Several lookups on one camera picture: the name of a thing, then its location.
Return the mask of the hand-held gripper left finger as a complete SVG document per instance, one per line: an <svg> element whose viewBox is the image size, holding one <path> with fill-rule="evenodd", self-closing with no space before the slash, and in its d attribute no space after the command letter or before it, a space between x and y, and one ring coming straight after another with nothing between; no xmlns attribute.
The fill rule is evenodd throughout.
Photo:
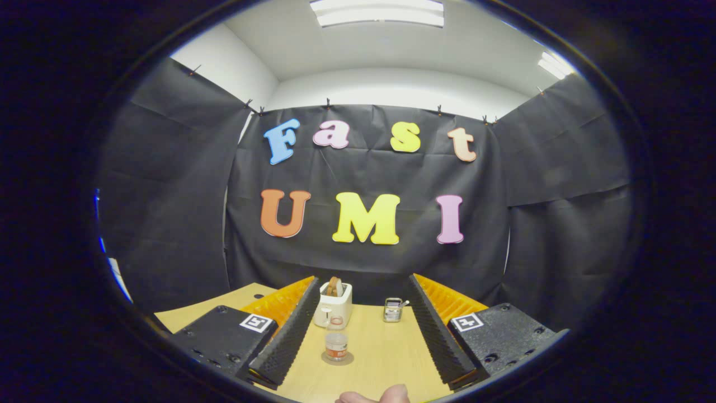
<svg viewBox="0 0 716 403"><path fill-rule="evenodd" d="M218 304L169 339L215 372L277 390L312 322L319 288L310 276L239 310Z"/></svg>

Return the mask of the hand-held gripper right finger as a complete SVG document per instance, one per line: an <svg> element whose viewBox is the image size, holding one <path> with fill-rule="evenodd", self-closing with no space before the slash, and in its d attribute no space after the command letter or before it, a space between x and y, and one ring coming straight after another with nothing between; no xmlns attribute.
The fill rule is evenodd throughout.
<svg viewBox="0 0 716 403"><path fill-rule="evenodd" d="M514 304L488 307L419 274L410 275L409 282L417 324L452 391L516 369L569 333L553 331Z"/></svg>

